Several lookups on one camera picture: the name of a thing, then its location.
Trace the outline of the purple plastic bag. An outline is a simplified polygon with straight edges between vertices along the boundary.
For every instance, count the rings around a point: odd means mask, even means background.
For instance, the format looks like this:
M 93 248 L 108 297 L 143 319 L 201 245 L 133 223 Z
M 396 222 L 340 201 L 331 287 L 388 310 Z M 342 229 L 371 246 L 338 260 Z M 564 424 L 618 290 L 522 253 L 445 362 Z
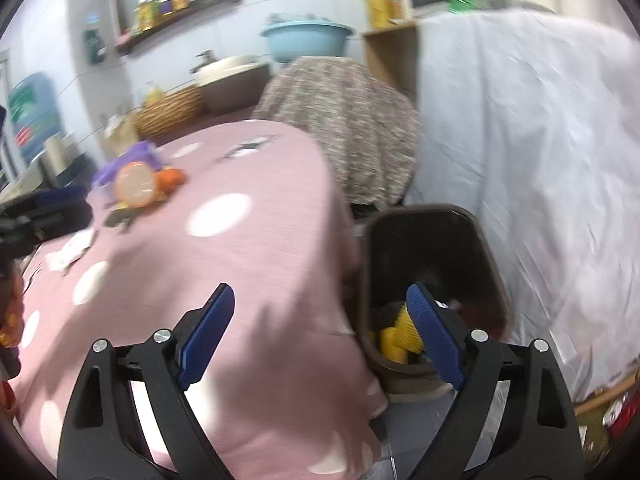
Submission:
M 151 167 L 153 171 L 160 171 L 163 166 L 165 166 L 163 159 L 160 158 L 160 153 L 157 151 L 156 145 L 150 141 L 140 141 L 131 145 L 124 154 L 116 157 L 99 169 L 93 177 L 92 185 L 95 188 L 111 185 L 119 170 L 132 162 L 144 162 Z

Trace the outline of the white tissue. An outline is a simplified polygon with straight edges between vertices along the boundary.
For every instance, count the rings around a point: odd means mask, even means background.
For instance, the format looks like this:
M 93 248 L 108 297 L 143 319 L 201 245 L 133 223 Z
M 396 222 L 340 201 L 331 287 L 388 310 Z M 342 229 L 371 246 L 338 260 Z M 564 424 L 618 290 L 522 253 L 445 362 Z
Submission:
M 70 268 L 78 262 L 92 247 L 99 232 L 95 228 L 88 228 L 75 233 L 64 246 L 56 252 L 49 252 L 44 256 L 50 272 L 67 274 Z

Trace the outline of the green leaf vegetable scrap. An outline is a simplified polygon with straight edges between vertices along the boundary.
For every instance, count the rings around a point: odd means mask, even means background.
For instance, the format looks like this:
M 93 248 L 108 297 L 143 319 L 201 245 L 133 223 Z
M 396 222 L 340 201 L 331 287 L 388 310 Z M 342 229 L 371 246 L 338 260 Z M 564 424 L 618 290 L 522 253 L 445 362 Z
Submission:
M 142 208 L 117 207 L 108 213 L 102 226 L 109 229 L 119 228 L 122 232 L 128 232 L 143 213 Z

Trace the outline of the yellow trash in bin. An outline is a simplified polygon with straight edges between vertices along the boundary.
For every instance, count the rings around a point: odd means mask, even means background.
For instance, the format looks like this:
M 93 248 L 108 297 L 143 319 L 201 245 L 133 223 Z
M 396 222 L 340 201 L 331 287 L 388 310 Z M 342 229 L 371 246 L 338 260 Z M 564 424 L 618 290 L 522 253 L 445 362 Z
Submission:
M 419 364 L 424 357 L 424 343 L 403 301 L 393 301 L 370 314 L 369 335 L 387 361 L 398 365 Z

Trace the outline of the brown trash bin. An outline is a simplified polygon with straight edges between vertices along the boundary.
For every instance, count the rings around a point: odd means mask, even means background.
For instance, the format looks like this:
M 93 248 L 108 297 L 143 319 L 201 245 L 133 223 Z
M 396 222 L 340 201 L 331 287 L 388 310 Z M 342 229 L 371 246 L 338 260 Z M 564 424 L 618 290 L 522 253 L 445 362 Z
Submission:
M 352 322 L 390 400 L 418 402 L 451 390 L 423 356 L 399 364 L 380 349 L 381 332 L 394 325 L 410 285 L 424 284 L 471 328 L 497 339 L 509 333 L 510 301 L 486 237 L 469 211 L 446 204 L 390 209 L 364 225 L 361 248 Z

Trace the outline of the orange white plastic bottle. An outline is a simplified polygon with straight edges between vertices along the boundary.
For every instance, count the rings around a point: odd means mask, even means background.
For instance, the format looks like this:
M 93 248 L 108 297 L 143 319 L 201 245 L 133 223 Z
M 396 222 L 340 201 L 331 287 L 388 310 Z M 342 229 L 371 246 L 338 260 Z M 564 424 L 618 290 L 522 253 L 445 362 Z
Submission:
M 155 172 L 145 162 L 130 162 L 117 171 L 113 188 L 116 200 L 129 208 L 150 206 L 157 193 Z

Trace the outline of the orange peel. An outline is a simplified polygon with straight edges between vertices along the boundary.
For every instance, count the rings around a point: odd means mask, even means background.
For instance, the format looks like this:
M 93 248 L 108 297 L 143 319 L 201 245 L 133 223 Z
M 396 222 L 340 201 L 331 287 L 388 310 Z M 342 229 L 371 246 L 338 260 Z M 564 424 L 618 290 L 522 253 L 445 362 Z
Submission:
M 154 174 L 156 190 L 164 195 L 175 193 L 180 186 L 186 184 L 187 180 L 186 172 L 174 167 L 166 167 Z

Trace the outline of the pink polka dot tablecloth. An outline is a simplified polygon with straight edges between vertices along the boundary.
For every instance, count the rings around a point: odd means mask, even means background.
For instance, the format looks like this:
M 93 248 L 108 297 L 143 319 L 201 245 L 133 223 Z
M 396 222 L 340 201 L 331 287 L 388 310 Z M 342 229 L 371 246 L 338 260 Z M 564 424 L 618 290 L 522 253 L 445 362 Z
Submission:
M 43 245 L 24 273 L 22 370 L 13 384 L 32 452 L 56 465 L 68 400 L 93 341 L 136 344 L 201 307 L 222 283 L 234 315 L 186 392 L 239 479 L 356 479 L 380 457 L 386 407 L 343 309 L 359 266 L 352 216 L 318 143 L 248 120 L 160 149 L 186 184 L 127 229 L 108 228 L 70 270 Z

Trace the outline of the yellow soap dispenser bottle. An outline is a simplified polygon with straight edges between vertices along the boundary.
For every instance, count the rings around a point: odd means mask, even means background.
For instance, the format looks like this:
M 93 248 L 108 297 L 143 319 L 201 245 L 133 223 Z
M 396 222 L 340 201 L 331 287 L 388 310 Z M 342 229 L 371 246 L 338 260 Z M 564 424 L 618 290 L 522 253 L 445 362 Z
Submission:
M 150 107 L 160 102 L 164 97 L 165 93 L 163 90 L 154 81 L 149 81 L 146 84 L 142 106 Z

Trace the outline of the brass faucet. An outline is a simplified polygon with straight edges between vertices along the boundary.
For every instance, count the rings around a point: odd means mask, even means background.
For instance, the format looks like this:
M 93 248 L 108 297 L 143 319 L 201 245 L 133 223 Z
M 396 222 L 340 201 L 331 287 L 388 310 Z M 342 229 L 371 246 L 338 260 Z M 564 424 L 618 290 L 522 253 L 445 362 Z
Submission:
M 196 74 L 203 67 L 217 62 L 217 58 L 212 50 L 205 50 L 204 52 L 199 53 L 198 58 L 200 59 L 198 61 L 198 65 L 190 69 L 192 74 Z

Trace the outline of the brown white rice cooker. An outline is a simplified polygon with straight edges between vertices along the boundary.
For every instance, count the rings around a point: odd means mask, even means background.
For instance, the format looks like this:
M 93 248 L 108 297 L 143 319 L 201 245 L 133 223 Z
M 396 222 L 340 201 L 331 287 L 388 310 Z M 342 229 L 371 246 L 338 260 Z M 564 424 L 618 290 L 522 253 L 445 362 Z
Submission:
M 270 78 L 270 63 L 253 55 L 221 58 L 194 72 L 206 110 L 216 115 L 257 105 Z

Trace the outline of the white sheet cover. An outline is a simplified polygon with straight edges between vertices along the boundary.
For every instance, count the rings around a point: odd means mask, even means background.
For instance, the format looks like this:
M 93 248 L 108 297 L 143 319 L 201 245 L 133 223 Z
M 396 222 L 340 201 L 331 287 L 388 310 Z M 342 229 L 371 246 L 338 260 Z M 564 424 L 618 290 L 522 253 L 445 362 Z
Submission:
M 574 400 L 639 356 L 639 43 L 532 11 L 418 27 L 408 204 L 477 218 L 506 285 L 506 336 L 547 339 Z

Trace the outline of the light blue plastic basin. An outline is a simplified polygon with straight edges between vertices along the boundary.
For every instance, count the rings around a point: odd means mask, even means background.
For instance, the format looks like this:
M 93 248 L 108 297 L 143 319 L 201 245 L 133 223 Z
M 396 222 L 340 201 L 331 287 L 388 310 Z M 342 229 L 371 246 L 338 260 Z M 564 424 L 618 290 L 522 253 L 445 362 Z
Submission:
M 302 56 L 343 56 L 354 30 L 331 21 L 288 21 L 267 26 L 262 36 L 271 57 L 288 63 Z

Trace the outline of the floral patterned cloth cover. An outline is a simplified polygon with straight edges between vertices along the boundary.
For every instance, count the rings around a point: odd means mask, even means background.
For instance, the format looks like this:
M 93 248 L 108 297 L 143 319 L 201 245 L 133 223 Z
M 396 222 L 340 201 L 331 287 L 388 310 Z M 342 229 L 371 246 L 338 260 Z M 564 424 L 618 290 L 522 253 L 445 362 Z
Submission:
M 383 211 L 404 197 L 416 166 L 419 114 L 351 58 L 288 63 L 267 84 L 253 117 L 312 136 L 350 204 Z

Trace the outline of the wooden side cabinet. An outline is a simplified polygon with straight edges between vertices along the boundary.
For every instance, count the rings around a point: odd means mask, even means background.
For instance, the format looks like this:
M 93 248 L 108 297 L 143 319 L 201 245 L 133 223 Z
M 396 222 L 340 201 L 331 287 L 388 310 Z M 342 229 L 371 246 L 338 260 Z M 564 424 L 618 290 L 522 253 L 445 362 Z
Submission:
M 362 35 L 370 73 L 416 102 L 418 29 L 414 21 L 370 30 Z

